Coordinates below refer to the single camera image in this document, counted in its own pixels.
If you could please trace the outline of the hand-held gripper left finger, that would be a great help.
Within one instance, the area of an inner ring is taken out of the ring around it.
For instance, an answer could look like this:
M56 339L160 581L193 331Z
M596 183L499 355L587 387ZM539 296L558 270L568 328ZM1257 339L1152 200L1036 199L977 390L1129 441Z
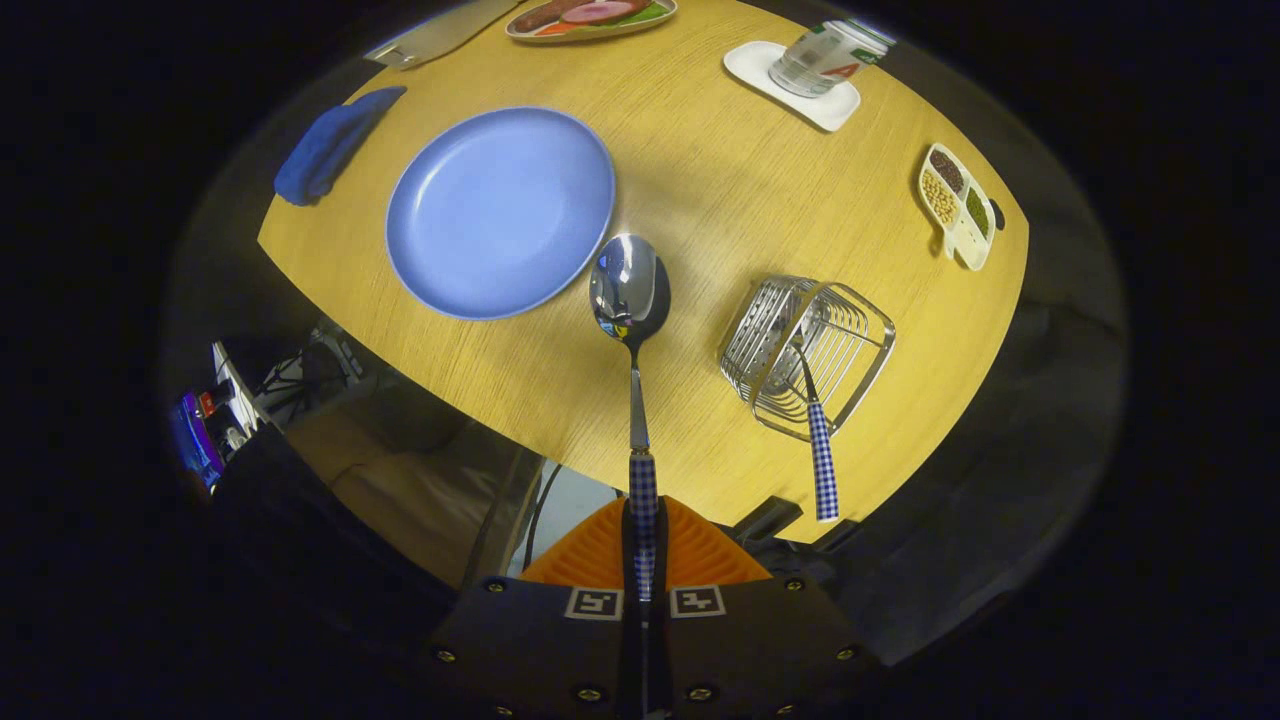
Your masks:
M532 566L485 577L430 639L434 719L636 719L641 641L628 505L594 512Z

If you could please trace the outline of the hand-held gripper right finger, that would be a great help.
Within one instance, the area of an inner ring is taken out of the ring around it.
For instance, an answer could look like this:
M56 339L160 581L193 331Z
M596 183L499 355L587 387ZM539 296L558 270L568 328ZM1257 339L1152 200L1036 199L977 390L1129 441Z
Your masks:
M663 507L650 711L666 719L823 717L861 689L861 641L819 583L767 571L684 503Z

